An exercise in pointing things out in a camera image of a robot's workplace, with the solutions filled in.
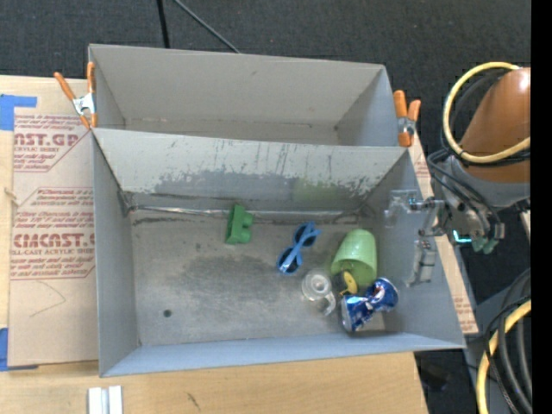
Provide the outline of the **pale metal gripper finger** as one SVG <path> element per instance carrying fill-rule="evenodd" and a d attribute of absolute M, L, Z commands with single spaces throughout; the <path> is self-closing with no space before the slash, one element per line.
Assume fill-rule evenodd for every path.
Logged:
<path fill-rule="evenodd" d="M 429 283 L 436 264 L 436 250 L 427 239 L 415 241 L 411 274 L 405 281 L 407 286 Z"/>
<path fill-rule="evenodd" d="M 432 206 L 432 197 L 423 198 L 415 190 L 392 190 L 384 210 L 386 227 L 393 227 L 402 213 L 418 213 Z"/>

